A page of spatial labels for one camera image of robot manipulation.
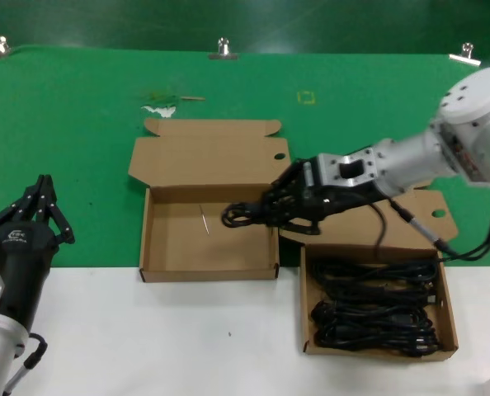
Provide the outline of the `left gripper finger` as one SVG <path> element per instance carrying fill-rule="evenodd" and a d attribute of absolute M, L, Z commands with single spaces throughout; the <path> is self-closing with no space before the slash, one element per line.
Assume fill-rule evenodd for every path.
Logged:
<path fill-rule="evenodd" d="M 49 225 L 52 221 L 59 230 L 55 236 L 56 243 L 73 244 L 75 243 L 73 228 L 57 206 L 57 200 L 52 176 L 40 175 L 35 222 Z"/>
<path fill-rule="evenodd" d="M 22 197 L 0 211 L 0 227 L 6 223 L 33 221 L 45 222 L 44 201 L 41 188 L 45 184 L 46 175 L 39 175 L 34 185 L 25 189 Z"/>

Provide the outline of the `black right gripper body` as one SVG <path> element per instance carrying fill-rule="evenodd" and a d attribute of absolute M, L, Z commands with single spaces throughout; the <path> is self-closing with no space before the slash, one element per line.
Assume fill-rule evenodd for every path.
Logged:
<path fill-rule="evenodd" d="M 297 217 L 300 219 L 325 219 L 334 214 L 385 200 L 374 184 L 356 187 L 320 186 L 306 188 L 302 195 Z"/>

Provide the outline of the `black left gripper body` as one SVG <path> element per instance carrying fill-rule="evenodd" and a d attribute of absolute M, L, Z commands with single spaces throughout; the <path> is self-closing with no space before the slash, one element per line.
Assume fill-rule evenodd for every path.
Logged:
<path fill-rule="evenodd" d="M 0 266 L 5 288 L 0 314 L 30 331 L 45 280 L 59 250 L 53 230 L 37 222 L 11 222 L 0 227 L 6 258 Z"/>

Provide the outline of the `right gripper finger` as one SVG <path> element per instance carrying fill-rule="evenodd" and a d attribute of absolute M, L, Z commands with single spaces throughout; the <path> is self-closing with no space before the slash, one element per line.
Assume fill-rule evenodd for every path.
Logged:
<path fill-rule="evenodd" d="M 319 235 L 318 223 L 323 220 L 322 205 L 263 206 L 265 224 L 293 233 Z"/>
<path fill-rule="evenodd" d="M 292 162 L 263 194 L 263 204 L 277 205 L 289 198 L 294 199 L 298 205 L 317 204 L 315 169 L 315 158 Z"/>

